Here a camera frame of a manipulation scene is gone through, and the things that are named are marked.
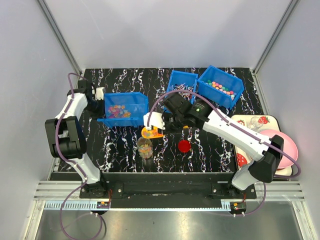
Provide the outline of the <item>blue bin with star candies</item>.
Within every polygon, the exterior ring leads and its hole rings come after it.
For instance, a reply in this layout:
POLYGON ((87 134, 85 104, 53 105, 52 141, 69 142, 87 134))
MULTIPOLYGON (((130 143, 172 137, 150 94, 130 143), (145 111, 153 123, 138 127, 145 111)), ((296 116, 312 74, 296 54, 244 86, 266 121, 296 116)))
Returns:
POLYGON ((149 112, 149 100, 141 92, 105 93, 104 110, 105 116, 97 121, 108 128, 139 127, 149 112))

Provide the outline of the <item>yellow plastic scoop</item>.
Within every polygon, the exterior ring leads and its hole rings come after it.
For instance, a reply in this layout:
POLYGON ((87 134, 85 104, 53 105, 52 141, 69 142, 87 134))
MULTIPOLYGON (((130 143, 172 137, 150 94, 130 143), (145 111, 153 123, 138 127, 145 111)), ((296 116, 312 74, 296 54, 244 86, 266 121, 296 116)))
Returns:
POLYGON ((184 129, 188 129, 188 126, 184 126, 182 129, 178 129, 178 130, 172 130, 172 131, 168 131, 168 130, 163 130, 157 127, 153 127, 153 129, 151 130, 147 130, 146 127, 144 127, 141 130, 141 136, 145 139, 156 139, 156 138, 162 138, 165 135, 168 134, 179 134, 181 133, 184 129))

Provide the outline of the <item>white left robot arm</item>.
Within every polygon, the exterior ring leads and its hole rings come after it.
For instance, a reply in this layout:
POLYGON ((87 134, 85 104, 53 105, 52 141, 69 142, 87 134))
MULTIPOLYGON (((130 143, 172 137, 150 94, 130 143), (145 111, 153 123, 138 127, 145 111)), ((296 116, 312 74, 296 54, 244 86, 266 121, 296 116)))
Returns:
POLYGON ((79 118, 84 111, 95 120, 104 117, 104 94, 104 87, 96 88, 90 80, 83 78, 78 81, 77 88, 71 88, 67 93, 67 102, 61 112, 44 124, 51 155, 69 164, 81 177, 81 190, 97 198, 107 195, 108 185, 87 154, 87 141, 79 118))

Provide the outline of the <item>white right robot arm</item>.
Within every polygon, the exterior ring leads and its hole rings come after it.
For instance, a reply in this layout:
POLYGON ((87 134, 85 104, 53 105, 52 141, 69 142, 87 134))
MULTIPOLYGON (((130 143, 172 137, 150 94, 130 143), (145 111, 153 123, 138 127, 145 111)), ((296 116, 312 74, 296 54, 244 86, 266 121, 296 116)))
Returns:
POLYGON ((164 124, 166 131, 195 127, 225 139, 251 157, 251 162, 235 172, 227 185, 230 197, 239 198, 257 182, 273 181, 283 157, 284 139, 281 136, 269 137, 255 132, 232 120, 204 98, 190 103, 178 92, 172 92, 164 98, 163 105, 172 113, 164 124))

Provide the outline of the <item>blue bin with flower candies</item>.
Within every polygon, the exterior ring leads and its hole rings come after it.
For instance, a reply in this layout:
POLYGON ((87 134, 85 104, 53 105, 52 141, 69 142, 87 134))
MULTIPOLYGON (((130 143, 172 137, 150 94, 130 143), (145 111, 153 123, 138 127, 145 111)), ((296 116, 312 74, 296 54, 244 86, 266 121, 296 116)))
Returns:
POLYGON ((197 80, 199 95, 230 110, 236 105, 244 89, 241 79, 212 65, 197 80))

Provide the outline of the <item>blue bin with lollipops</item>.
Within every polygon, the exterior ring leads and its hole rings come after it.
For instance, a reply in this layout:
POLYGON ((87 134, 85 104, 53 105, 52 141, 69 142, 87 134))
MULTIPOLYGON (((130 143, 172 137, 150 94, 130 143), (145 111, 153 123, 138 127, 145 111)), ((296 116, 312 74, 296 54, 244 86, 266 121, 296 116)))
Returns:
POLYGON ((173 90, 187 90, 195 92, 197 88, 198 75, 190 72, 173 70, 171 72, 166 92, 173 90))

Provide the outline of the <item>red jar lid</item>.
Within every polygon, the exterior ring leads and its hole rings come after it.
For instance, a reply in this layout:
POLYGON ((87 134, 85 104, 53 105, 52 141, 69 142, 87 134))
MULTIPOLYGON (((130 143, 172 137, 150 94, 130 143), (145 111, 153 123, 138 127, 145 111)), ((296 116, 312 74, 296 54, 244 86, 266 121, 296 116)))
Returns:
POLYGON ((191 143, 188 140, 181 140, 178 143, 178 150, 181 153, 188 153, 191 149, 191 143))

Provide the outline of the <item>clear plastic jar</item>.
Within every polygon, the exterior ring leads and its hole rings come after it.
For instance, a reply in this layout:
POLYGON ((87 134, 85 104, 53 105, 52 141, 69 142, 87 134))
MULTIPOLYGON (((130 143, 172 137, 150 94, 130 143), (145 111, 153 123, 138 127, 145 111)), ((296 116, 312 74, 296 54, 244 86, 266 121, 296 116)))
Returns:
POLYGON ((153 145, 150 139, 140 137, 137 140, 137 149, 143 159, 150 159, 153 156, 153 145))

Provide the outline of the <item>clear glass cup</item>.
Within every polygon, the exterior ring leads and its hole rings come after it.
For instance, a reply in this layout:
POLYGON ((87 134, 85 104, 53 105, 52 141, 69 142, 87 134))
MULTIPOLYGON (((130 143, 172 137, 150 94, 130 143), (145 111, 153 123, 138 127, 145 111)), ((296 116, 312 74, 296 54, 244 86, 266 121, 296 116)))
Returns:
POLYGON ((260 118, 258 116, 254 116, 248 122, 247 127, 253 131, 258 130, 263 126, 263 123, 260 122, 260 118))

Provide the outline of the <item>strawberry print tray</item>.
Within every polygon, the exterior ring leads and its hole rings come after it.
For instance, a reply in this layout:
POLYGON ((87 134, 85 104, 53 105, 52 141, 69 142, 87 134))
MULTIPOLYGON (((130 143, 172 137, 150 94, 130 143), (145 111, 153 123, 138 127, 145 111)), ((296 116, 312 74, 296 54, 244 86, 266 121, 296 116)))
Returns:
MULTIPOLYGON (((277 119, 271 115, 233 115, 231 119, 234 122, 241 124, 246 132, 250 132, 252 135, 254 135, 254 138, 248 136, 247 134, 244 135, 244 143, 240 145, 241 147, 244 147, 244 149, 241 149, 236 145, 234 146, 236 169, 238 171, 244 166, 252 167, 254 163, 257 164, 258 161, 266 156, 272 138, 260 134, 260 131, 272 129, 282 132, 277 119), (258 130, 252 130, 247 127, 247 124, 252 117, 259 117, 259 122, 263 123, 263 126, 258 130)), ((277 165, 277 170, 274 174, 275 179, 289 179, 293 176, 292 166, 278 169, 279 164, 277 165)))

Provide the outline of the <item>pink plate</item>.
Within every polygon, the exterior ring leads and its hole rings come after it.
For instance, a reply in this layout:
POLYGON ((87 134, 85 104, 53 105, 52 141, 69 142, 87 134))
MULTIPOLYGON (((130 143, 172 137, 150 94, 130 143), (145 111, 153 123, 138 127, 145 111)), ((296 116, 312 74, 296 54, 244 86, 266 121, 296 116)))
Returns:
MULTIPOLYGON (((269 138, 272 138, 274 135, 278 135, 280 137, 283 138, 284 140, 284 144, 283 144, 283 151, 288 154, 290 157, 292 157, 295 161, 297 161, 298 159, 298 148, 295 144, 295 142, 285 133, 280 132, 278 130, 274 130, 274 129, 264 129, 262 131, 259 132, 262 135, 268 136, 269 138)), ((283 156, 278 169, 282 170, 285 169, 287 167, 291 167, 294 163, 292 161, 290 161, 286 156, 283 156)))

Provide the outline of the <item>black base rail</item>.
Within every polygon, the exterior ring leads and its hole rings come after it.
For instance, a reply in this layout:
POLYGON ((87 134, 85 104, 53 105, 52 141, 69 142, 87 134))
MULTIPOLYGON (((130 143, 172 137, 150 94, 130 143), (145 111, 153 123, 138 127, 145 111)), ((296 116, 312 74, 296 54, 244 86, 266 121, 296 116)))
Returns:
POLYGON ((232 173, 105 173, 100 192, 82 188, 80 198, 111 197, 112 209, 217 209, 222 200, 255 200, 253 184, 240 191, 231 187, 232 173))

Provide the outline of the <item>aluminium corner post left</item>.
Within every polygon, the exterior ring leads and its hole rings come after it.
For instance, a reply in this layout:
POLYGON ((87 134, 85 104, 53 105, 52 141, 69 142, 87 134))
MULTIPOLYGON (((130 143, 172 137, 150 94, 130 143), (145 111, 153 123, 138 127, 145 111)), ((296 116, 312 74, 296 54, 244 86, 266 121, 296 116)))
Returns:
POLYGON ((62 34, 47 2, 45 0, 36 0, 35 2, 38 4, 42 14, 44 15, 44 17, 50 27, 50 29, 52 30, 55 38, 57 39, 62 51, 64 52, 67 60, 71 64, 72 69, 78 74, 82 73, 82 69, 80 68, 79 64, 77 63, 74 55, 71 52, 71 49, 69 48, 65 38, 63 37, 63 34, 62 34))

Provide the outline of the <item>aluminium corner post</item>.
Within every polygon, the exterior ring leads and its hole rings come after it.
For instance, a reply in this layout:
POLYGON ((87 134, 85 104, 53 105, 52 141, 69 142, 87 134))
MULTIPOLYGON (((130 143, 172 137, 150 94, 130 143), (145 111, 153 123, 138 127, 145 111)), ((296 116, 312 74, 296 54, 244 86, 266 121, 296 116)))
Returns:
POLYGON ((67 60, 71 64, 72 69, 78 74, 82 73, 82 69, 80 68, 79 64, 77 63, 74 55, 71 52, 71 49, 69 48, 65 38, 63 37, 63 34, 62 34, 47 2, 45 0, 36 0, 35 2, 38 4, 42 14, 44 15, 44 17, 50 27, 50 29, 52 30, 55 38, 57 39, 62 51, 64 52, 67 60))
POLYGON ((300 3, 300 0, 290 0, 284 13, 282 14, 275 30, 273 31, 266 47, 264 48, 257 64, 252 69, 254 74, 257 74, 261 67, 263 66, 264 62, 266 61, 267 57, 269 56, 271 50, 273 49, 274 45, 276 44, 278 38, 280 37, 282 31, 284 30, 285 26, 287 25, 291 15, 295 11, 296 7, 300 3))

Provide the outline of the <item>aluminium corner post right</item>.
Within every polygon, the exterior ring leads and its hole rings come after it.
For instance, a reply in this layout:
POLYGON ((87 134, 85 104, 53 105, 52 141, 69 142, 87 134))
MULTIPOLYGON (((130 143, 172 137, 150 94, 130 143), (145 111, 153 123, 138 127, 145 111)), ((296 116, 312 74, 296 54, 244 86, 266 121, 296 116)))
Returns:
POLYGON ((300 0, 290 0, 284 13, 282 14, 275 30, 273 31, 266 47, 264 48, 257 64, 252 69, 254 74, 257 74, 261 67, 263 66, 264 62, 266 61, 267 57, 269 56, 271 50, 273 49, 274 45, 276 44, 278 38, 280 37, 282 31, 284 30, 285 26, 287 25, 291 15, 295 11, 296 7, 300 3, 300 0))

